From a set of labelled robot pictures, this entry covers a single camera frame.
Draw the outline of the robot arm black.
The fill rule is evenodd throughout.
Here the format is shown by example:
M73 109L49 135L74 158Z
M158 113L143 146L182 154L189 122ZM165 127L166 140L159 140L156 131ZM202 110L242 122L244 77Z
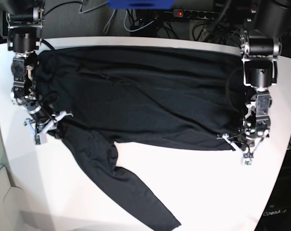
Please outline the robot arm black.
M29 114L24 125L29 127L36 145L47 142L47 134L56 134L58 123L72 113L54 112L44 103L37 92L35 68L38 66L36 52L42 43L45 4L42 0L9 0L5 4L8 23L8 50L14 52L11 70L13 104L23 107Z
M241 57L158 47L60 49L55 109L70 109L54 136L73 152L117 155L114 143L198 151L245 149L270 131L269 87L278 76L277 37L291 0L260 3L240 36Z

